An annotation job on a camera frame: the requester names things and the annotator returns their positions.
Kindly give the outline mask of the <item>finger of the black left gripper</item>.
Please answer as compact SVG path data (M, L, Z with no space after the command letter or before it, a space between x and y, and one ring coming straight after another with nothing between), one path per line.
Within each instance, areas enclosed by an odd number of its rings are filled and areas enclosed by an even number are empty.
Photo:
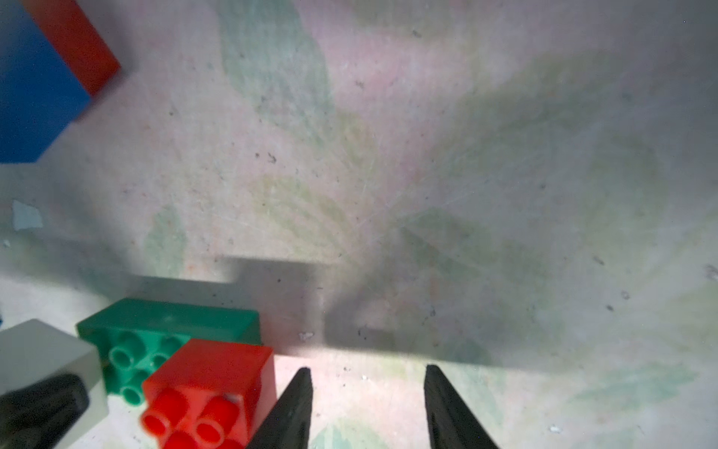
M54 448L90 405L76 374L63 373L1 397L3 448Z

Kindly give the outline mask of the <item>white lego brick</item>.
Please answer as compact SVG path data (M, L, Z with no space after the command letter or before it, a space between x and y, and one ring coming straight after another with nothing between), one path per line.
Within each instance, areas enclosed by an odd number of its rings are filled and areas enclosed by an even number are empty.
M90 405L54 448L71 447L108 416L98 350L37 319L1 332L1 396L63 373L82 378Z

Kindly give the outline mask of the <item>red small lego brick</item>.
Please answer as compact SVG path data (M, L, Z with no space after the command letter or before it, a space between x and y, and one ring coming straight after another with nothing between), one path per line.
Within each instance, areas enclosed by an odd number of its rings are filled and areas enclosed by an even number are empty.
M40 31L91 97L121 66L75 0L22 0Z

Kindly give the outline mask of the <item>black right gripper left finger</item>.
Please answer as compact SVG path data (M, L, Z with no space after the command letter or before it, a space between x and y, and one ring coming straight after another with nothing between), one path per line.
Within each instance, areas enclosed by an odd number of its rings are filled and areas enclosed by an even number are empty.
M313 385L309 368L297 371L247 449L308 449Z

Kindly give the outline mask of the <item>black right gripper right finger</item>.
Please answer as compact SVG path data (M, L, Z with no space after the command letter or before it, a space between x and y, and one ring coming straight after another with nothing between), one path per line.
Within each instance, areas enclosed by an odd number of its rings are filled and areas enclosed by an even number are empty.
M426 367L424 405L432 449L498 449L437 365Z

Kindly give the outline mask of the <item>red square lego brick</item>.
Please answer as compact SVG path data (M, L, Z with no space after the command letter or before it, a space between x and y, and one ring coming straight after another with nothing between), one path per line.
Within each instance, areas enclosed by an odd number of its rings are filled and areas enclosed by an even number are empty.
M189 340L142 384L160 448L244 448L277 401L267 346Z

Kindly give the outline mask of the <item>blue lego brick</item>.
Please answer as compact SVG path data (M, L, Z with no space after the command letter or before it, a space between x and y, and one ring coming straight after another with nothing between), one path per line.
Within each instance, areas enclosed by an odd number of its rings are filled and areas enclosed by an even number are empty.
M34 163L91 95L18 1L1 3L1 162Z

